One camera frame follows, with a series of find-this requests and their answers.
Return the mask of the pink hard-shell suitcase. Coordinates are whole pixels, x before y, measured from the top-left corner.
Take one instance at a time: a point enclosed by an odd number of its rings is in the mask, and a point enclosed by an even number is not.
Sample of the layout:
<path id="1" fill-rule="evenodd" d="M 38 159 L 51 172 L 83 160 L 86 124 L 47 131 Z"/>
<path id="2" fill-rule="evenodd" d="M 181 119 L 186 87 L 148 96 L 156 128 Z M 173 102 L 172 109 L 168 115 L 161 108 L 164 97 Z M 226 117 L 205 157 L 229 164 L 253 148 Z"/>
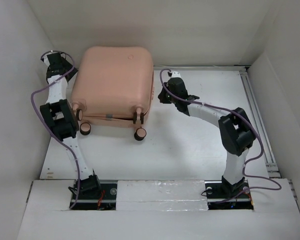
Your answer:
<path id="1" fill-rule="evenodd" d="M 85 51 L 71 91 L 71 105 L 82 135 L 93 125 L 133 128 L 134 138 L 147 136 L 144 125 L 154 98 L 154 64 L 140 46 L 93 46 Z"/>

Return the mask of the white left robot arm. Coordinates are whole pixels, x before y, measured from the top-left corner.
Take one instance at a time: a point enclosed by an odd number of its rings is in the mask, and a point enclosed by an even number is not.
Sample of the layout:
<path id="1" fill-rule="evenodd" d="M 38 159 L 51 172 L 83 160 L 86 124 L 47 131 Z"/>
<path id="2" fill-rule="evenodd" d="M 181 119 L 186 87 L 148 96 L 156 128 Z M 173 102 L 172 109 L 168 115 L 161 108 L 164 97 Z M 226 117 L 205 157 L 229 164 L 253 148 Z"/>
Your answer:
<path id="1" fill-rule="evenodd" d="M 67 54 L 51 50 L 41 56 L 41 61 L 47 65 L 46 81 L 48 83 L 48 98 L 39 107 L 44 123 L 62 146 L 68 157 L 73 161 L 77 180 L 69 190 L 75 199 L 92 200 L 103 195 L 98 176 L 85 161 L 79 146 L 77 133 L 80 130 L 79 114 L 74 113 L 67 100 L 67 88 L 77 69 L 66 60 Z"/>

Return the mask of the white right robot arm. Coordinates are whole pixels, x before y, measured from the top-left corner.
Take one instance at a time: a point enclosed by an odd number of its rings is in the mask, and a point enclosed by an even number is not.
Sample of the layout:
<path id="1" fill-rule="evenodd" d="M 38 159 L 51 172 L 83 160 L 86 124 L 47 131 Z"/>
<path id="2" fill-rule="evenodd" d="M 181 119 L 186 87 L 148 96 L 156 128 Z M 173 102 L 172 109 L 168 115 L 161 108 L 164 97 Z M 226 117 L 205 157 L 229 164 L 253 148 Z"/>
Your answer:
<path id="1" fill-rule="evenodd" d="M 238 107 L 226 110 L 221 107 L 200 103 L 199 97 L 188 94 L 181 74 L 166 69 L 169 80 L 163 81 L 160 72 L 162 90 L 158 95 L 162 104 L 173 104 L 177 110 L 189 117 L 208 122 L 219 129 L 221 142 L 226 150 L 226 167 L 221 177 L 221 191 L 227 197 L 233 197 L 242 189 L 245 177 L 244 164 L 256 135 L 253 132 L 246 112 Z"/>

